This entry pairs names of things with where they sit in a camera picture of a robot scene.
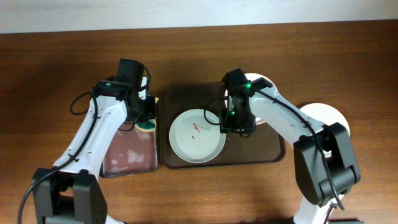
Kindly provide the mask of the green and yellow sponge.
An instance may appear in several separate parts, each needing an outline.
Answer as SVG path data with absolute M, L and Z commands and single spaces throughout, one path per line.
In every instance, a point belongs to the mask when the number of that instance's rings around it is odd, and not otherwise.
M 135 128 L 145 132 L 153 132 L 157 127 L 157 115 L 156 115 L 156 106 L 158 102 L 158 97 L 147 97 L 145 103 L 146 107 L 144 109 L 144 115 L 146 117 L 145 121 L 138 121 Z

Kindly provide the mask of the pale green plate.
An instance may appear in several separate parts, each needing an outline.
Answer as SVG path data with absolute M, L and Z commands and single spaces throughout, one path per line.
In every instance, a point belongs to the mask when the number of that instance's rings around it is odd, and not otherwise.
M 214 159 L 226 141 L 226 135 L 216 125 L 218 121 L 217 115 L 203 109 L 191 109 L 178 115 L 169 131 L 173 152 L 194 164 Z

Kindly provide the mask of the cream white plate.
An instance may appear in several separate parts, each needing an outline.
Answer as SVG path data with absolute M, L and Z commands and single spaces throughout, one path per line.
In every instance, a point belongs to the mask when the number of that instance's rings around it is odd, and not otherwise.
M 340 111 L 330 105 L 324 103 L 309 103 L 302 106 L 300 111 L 326 125 L 340 123 L 346 128 L 348 135 L 351 135 L 346 118 Z

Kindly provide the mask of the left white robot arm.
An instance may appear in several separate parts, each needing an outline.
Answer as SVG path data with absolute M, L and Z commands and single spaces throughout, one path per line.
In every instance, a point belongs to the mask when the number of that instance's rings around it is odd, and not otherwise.
M 150 81 L 144 64 L 122 58 L 115 76 L 88 90 L 90 105 L 79 130 L 52 168 L 36 170 L 21 200 L 19 223 L 29 195 L 34 198 L 37 223 L 117 223 L 108 215 L 98 177 L 120 126 L 156 117 L 155 98 L 146 93 Z

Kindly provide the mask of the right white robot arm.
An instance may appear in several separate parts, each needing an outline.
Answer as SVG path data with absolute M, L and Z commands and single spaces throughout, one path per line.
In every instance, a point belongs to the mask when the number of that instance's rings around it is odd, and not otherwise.
M 249 80 L 237 68 L 222 79 L 226 109 L 220 112 L 220 131 L 243 138 L 264 120 L 294 150 L 296 183 L 303 195 L 289 223 L 329 223 L 341 199 L 361 180 L 348 129 L 339 121 L 326 124 L 286 100 L 266 78 Z

